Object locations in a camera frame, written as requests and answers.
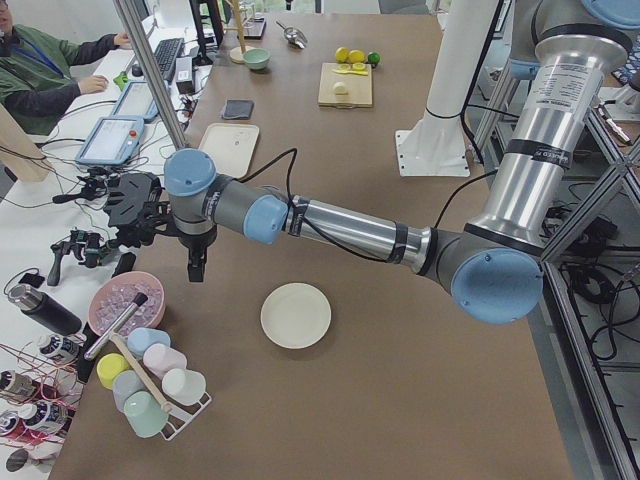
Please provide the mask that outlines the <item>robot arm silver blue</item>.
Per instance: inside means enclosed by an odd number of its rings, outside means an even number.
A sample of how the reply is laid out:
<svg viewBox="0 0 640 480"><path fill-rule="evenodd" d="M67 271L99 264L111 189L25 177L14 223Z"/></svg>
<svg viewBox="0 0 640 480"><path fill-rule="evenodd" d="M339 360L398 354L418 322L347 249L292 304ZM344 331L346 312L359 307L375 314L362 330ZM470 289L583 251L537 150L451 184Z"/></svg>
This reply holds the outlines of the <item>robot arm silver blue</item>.
<svg viewBox="0 0 640 480"><path fill-rule="evenodd" d="M197 149L164 167L181 234L223 226L265 244L281 232L314 238L373 261L403 264L439 283L472 317L493 324L526 316L543 278L539 230L604 78L626 61L639 30L635 1L522 1L511 63L533 86L482 212L460 233L404 224L299 195L248 186Z"/></svg>

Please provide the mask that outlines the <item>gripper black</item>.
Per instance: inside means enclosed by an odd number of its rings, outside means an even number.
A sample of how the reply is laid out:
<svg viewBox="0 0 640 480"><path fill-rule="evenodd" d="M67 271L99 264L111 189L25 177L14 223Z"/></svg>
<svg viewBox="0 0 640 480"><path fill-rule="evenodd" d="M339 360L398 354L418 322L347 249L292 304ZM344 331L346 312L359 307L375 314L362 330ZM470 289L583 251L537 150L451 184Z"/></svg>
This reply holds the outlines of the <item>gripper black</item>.
<svg viewBox="0 0 640 480"><path fill-rule="evenodd" d="M176 219L180 243L189 249L187 272L190 282L204 281L206 252L216 240L216 225L211 220L187 222Z"/></svg>

